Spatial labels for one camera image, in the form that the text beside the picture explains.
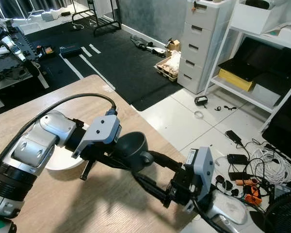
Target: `black cable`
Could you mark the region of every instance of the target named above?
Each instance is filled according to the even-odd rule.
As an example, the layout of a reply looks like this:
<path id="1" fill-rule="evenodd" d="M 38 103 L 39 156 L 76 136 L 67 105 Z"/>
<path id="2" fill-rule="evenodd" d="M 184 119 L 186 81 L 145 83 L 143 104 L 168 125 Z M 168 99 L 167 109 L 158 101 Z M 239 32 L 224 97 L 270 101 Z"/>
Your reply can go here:
<path id="1" fill-rule="evenodd" d="M 107 101 L 109 101 L 111 103 L 111 109 L 116 110 L 116 104 L 115 102 L 102 94 L 98 94 L 98 93 L 84 93 L 84 94 L 76 94 L 70 97 L 67 97 L 65 99 L 62 99 L 58 102 L 56 102 L 55 104 L 51 105 L 50 107 L 48 107 L 47 109 L 45 109 L 44 111 L 42 111 L 41 113 L 39 113 L 37 116 L 35 116 L 33 119 L 31 119 L 30 121 L 28 121 L 18 132 L 17 134 L 12 138 L 12 140 L 8 143 L 8 145 L 3 149 L 3 151 L 0 153 L 0 161 L 2 161 L 2 159 L 4 158 L 4 156 L 12 149 L 12 147 L 15 145 L 15 143 L 20 139 L 20 137 L 25 133 L 25 131 L 32 125 L 34 124 L 37 120 L 39 120 L 40 118 L 42 118 L 46 113 L 48 113 L 50 110 L 53 110 L 54 108 L 56 108 L 57 106 L 61 105 L 64 102 L 67 102 L 69 100 L 73 100 L 76 98 L 80 98 L 80 97 L 88 97 L 88 96 L 93 96 L 93 97 L 100 97 L 103 98 Z"/>
<path id="2" fill-rule="evenodd" d="M 235 172 L 235 170 L 236 170 L 237 172 L 239 172 L 238 169 L 237 169 L 237 167 L 235 167 L 234 164 L 232 164 L 232 167 L 233 167 L 233 171 L 234 171 L 234 172 Z"/>
<path id="3" fill-rule="evenodd" d="M 254 158 L 254 159 L 252 159 L 252 160 L 250 160 L 249 161 L 249 163 L 251 163 L 252 161 L 254 161 L 254 160 L 261 160 L 262 162 L 261 163 L 258 163 L 257 164 L 257 166 L 259 165 L 259 164 L 263 164 L 263 177 L 260 177 L 260 176 L 257 176 L 256 175 L 256 169 L 255 169 L 255 172 L 254 172 L 254 176 L 256 177 L 256 179 L 259 181 L 259 183 L 257 183 L 259 186 L 258 186 L 258 189 L 260 189 L 261 187 L 266 191 L 266 195 L 261 195 L 261 197 L 265 197 L 265 196 L 268 196 L 268 195 L 270 195 L 270 184 L 269 184 L 269 182 L 265 179 L 265 163 L 269 163 L 269 162 L 271 162 L 271 161 L 269 161 L 269 162 L 265 162 L 265 161 L 263 161 L 262 159 L 260 159 L 260 158 Z"/>
<path id="4" fill-rule="evenodd" d="M 250 142 L 247 142 L 243 147 L 247 147 L 248 144 L 250 144 L 250 143 L 254 143 L 254 144 L 258 145 L 258 146 L 261 146 L 264 143 L 267 143 L 267 141 L 259 142 L 258 140 L 254 139 L 254 138 L 251 138 L 251 141 Z"/>
<path id="5" fill-rule="evenodd" d="M 248 167 L 248 165 L 251 165 L 251 162 L 254 161 L 254 160 L 257 160 L 257 159 L 260 159 L 260 158 L 254 158 L 254 159 L 250 160 L 250 161 L 248 162 L 248 164 L 244 167 L 244 169 L 243 169 L 242 172 L 247 173 L 247 167 Z M 264 175 L 265 175 L 265 163 L 264 163 L 264 161 L 263 161 L 262 159 L 260 159 L 260 160 L 263 162 L 263 177 L 262 177 L 262 178 L 264 179 Z"/>

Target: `drawer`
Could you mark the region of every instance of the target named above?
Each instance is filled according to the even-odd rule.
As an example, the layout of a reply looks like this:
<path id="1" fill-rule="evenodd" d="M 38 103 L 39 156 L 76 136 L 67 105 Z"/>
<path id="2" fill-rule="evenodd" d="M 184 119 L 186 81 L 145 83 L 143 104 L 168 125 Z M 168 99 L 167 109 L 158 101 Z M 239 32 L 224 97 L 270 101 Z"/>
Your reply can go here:
<path id="1" fill-rule="evenodd" d="M 193 3 L 188 2 L 185 22 L 212 31 L 217 21 L 219 8 L 205 6 L 198 2 L 196 11 L 192 12 L 192 7 Z"/>
<path id="2" fill-rule="evenodd" d="M 212 32 L 195 25 L 184 23 L 183 40 L 207 49 L 211 41 Z"/>
<path id="3" fill-rule="evenodd" d="M 180 58 L 179 72 L 189 76 L 192 80 L 198 80 L 202 76 L 203 68 L 189 60 Z"/>
<path id="4" fill-rule="evenodd" d="M 207 58 L 208 48 L 198 46 L 199 43 L 181 41 L 181 56 L 196 65 L 203 67 Z"/>
<path id="5" fill-rule="evenodd" d="M 194 94 L 199 92 L 199 79 L 191 79 L 188 75 L 179 72 L 177 82 Z"/>

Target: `black floor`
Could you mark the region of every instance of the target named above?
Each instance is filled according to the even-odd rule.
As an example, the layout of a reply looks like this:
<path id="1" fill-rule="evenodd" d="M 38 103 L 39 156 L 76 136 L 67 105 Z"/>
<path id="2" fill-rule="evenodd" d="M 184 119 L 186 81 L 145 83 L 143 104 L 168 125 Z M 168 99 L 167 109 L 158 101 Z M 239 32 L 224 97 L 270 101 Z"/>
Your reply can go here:
<path id="1" fill-rule="evenodd" d="M 85 58 L 116 88 L 116 92 L 127 103 L 139 111 L 181 88 L 156 72 L 153 66 L 162 58 L 137 49 L 130 41 L 129 33 L 115 30 L 111 26 L 98 31 L 97 36 L 93 37 L 93 29 L 86 25 L 88 20 L 80 20 L 79 23 L 85 29 L 72 32 L 71 23 L 65 23 L 29 34 L 27 38 L 34 48 L 37 45 L 52 45 L 57 53 L 60 46 L 71 43 L 77 42 L 84 46 L 92 54 L 92 57 L 88 57 L 82 53 Z M 95 53 L 89 44 L 94 45 L 101 53 Z M 79 56 L 68 60 L 82 76 L 96 74 Z M 48 73 L 46 80 L 50 88 L 44 90 L 37 79 L 29 79 L 6 88 L 0 91 L 0 98 L 6 104 L 6 107 L 0 109 L 0 113 L 78 80 L 77 75 L 59 56 L 41 61 L 41 66 Z"/>

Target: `white cable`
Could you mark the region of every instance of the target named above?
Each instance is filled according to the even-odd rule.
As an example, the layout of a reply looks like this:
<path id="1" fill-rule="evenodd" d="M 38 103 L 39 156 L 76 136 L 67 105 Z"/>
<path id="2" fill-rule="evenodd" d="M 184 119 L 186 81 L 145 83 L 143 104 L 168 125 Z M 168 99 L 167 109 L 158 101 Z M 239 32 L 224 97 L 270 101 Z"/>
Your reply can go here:
<path id="1" fill-rule="evenodd" d="M 77 26 L 82 26 L 81 29 L 84 29 L 84 26 L 82 24 L 76 24 L 76 23 L 72 23 L 73 25 L 77 25 Z"/>
<path id="2" fill-rule="evenodd" d="M 252 154 L 252 167 L 256 169 L 256 175 L 263 177 L 270 183 L 288 183 L 291 181 L 291 164 L 278 153 L 267 148 L 259 148 Z"/>

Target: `black electronic device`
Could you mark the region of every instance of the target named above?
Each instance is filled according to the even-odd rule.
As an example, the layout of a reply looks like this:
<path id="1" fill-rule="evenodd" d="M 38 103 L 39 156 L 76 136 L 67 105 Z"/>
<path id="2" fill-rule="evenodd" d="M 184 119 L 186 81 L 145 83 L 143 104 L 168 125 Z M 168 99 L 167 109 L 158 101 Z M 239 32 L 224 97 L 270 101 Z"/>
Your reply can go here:
<path id="1" fill-rule="evenodd" d="M 237 134 L 234 133 L 234 131 L 229 130 L 225 132 L 225 135 L 231 139 L 235 144 L 242 145 L 242 139 L 237 136 Z"/>
<path id="2" fill-rule="evenodd" d="M 70 44 L 70 45 L 64 45 L 60 46 L 60 53 L 63 58 L 73 57 L 76 55 L 81 54 L 81 47 L 78 43 Z"/>
<path id="3" fill-rule="evenodd" d="M 262 137 L 291 158 L 291 96 L 276 113 Z"/>
<path id="4" fill-rule="evenodd" d="M 228 176 L 231 181 L 235 180 L 248 180 L 250 179 L 251 175 L 245 173 L 245 172 L 229 172 Z"/>
<path id="5" fill-rule="evenodd" d="M 227 160 L 230 164 L 247 165 L 248 159 L 243 154 L 228 154 Z"/>
<path id="6" fill-rule="evenodd" d="M 205 104 L 208 102 L 208 98 L 207 96 L 197 96 L 194 101 L 197 106 L 205 106 Z"/>
<path id="7" fill-rule="evenodd" d="M 66 12 L 61 13 L 61 16 L 69 16 L 69 15 L 71 15 L 70 11 L 66 11 Z"/>

